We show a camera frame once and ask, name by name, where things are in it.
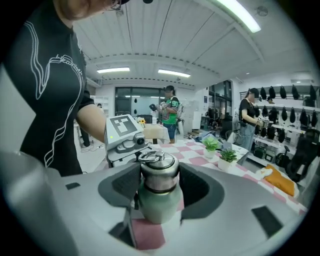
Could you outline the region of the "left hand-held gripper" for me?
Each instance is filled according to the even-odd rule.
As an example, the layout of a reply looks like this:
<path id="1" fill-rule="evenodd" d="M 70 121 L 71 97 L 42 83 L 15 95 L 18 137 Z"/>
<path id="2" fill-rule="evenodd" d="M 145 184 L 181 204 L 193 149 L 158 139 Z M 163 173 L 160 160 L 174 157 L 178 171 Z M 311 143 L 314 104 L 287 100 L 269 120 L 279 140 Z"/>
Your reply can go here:
<path id="1" fill-rule="evenodd" d="M 143 127 L 130 115 L 118 115 L 106 119 L 104 144 L 108 167 L 124 165 L 125 158 L 152 152 L 143 134 Z"/>

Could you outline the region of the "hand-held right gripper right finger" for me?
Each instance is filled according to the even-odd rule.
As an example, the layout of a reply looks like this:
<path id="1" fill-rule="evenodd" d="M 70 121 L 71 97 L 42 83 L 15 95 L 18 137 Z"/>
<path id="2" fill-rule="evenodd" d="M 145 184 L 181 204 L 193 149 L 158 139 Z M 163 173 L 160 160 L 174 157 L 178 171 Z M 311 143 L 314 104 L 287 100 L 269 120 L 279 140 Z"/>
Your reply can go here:
<path id="1" fill-rule="evenodd" d="M 307 209 L 252 176 L 180 164 L 184 208 L 157 256 L 270 256 Z"/>

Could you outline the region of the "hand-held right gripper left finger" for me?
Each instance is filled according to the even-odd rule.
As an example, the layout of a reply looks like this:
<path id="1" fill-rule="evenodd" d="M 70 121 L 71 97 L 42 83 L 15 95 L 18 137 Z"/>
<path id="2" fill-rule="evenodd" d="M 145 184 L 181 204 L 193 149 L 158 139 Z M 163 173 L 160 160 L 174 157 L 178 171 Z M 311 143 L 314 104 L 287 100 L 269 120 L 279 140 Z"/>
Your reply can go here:
<path id="1" fill-rule="evenodd" d="M 139 256 L 79 206 L 59 172 L 35 158 L 0 153 L 0 188 L 27 237 L 46 256 Z"/>

